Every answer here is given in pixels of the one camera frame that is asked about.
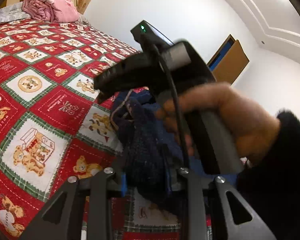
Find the dark blue cloth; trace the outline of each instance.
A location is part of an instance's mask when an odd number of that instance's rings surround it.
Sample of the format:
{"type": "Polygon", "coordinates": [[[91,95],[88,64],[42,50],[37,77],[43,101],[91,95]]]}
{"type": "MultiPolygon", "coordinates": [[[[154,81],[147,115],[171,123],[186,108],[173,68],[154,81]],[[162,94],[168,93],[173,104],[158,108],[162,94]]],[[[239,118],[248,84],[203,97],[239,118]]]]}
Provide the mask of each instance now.
{"type": "MultiPolygon", "coordinates": [[[[140,93],[120,92],[111,109],[111,120],[123,146],[126,159],[124,171],[129,186],[159,207],[168,211],[171,202],[171,163],[182,166],[182,152],[173,134],[166,131],[154,112],[160,108],[148,90],[140,93]]],[[[190,157],[190,168],[200,176],[204,173],[201,161],[190,157]]],[[[232,183],[234,176],[226,176],[232,183]]]]}

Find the black cable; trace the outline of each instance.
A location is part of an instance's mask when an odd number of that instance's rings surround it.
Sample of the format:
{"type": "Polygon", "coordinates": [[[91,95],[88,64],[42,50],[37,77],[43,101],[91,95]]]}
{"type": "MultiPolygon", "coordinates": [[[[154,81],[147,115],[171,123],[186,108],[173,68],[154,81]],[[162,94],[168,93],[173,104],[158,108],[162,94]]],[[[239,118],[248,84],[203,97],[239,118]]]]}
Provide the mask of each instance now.
{"type": "Polygon", "coordinates": [[[184,131],[184,128],[182,126],[182,113],[181,113],[181,110],[180,110],[177,89],[176,89],[176,86],[174,84],[174,81],[173,81],[173,78],[172,78],[172,75],[171,75],[171,71],[168,68],[165,60],[161,56],[158,48],[155,45],[153,45],[153,47],[154,47],[154,51],[156,52],[156,54],[158,56],[160,65],[163,68],[163,71],[167,76],[167,81],[168,81],[168,84],[169,84],[169,87],[170,87],[170,90],[171,90],[173,104],[174,104],[174,108],[175,108],[175,111],[176,111],[176,120],[177,120],[178,134],[179,134],[179,138],[180,138],[180,146],[181,146],[182,155],[183,155],[183,164],[184,164],[184,168],[189,168],[189,155],[188,155],[188,149],[187,149],[187,145],[186,145],[185,131],[184,131]]]}

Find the bolt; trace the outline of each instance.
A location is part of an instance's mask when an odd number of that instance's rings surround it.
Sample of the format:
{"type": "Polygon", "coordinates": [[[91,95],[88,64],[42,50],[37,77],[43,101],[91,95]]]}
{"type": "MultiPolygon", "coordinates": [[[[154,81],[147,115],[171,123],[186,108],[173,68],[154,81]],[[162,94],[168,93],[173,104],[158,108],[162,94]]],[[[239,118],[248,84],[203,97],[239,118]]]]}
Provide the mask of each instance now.
{"type": "Polygon", "coordinates": [[[218,176],[218,177],[216,177],[216,181],[218,182],[218,183],[225,183],[226,182],[226,179],[224,178],[224,177],[222,177],[222,176],[218,176]]]}
{"type": "Polygon", "coordinates": [[[68,182],[69,183],[75,183],[77,181],[77,177],[76,176],[71,176],[68,178],[68,182]]]}
{"type": "Polygon", "coordinates": [[[180,173],[182,173],[182,174],[188,174],[189,170],[188,170],[188,168],[180,168],[180,173]]]}
{"type": "Polygon", "coordinates": [[[103,172],[104,172],[105,174],[111,174],[111,173],[113,173],[113,168],[107,167],[107,168],[105,168],[105,169],[103,170],[103,172]]]}

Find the black sweater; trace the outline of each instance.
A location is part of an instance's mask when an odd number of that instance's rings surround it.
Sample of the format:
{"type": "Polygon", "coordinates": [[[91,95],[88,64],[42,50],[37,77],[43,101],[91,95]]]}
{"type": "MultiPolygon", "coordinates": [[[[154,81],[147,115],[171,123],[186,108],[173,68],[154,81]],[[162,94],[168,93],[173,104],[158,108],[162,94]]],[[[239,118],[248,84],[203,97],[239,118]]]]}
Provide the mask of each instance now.
{"type": "Polygon", "coordinates": [[[279,136],[263,161],[239,174],[237,188],[279,240],[300,240],[300,121],[278,115],[279,136]]]}

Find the black grip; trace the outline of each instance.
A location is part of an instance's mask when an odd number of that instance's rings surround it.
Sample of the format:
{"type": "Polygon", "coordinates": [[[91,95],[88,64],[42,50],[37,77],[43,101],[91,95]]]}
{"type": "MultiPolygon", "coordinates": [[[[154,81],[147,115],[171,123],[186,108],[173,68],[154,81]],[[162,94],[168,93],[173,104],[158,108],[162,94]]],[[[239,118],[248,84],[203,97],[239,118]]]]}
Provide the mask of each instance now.
{"type": "Polygon", "coordinates": [[[212,111],[185,114],[192,139],[207,174],[234,174],[243,170],[232,134],[212,111]]]}

